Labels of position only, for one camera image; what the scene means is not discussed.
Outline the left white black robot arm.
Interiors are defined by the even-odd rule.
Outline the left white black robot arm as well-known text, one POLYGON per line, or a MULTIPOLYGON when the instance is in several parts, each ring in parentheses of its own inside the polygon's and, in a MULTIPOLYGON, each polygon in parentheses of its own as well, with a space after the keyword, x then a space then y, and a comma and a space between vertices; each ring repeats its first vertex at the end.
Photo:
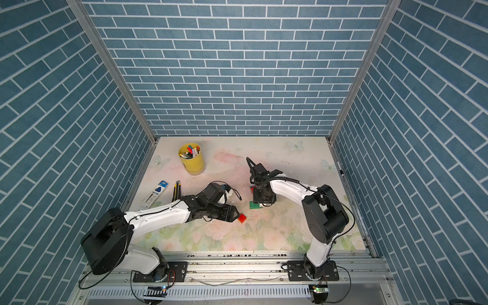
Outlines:
POLYGON ((104 275, 114 270, 138 271, 144 275, 163 265, 160 250, 146 250, 135 240, 161 228, 185 224, 206 217, 234 222, 240 212, 227 199, 238 195, 228 184, 211 182, 196 195, 186 195, 156 208, 123 212, 112 208, 88 230, 81 239, 91 272, 104 275))

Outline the green lego brick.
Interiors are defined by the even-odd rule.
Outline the green lego brick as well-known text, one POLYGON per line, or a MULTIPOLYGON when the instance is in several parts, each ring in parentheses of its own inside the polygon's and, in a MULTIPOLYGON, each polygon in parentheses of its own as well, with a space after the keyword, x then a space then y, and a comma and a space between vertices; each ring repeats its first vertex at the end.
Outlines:
POLYGON ((257 210, 263 208, 263 206, 260 203, 254 203, 253 201, 250 201, 249 208, 250 210, 257 210))

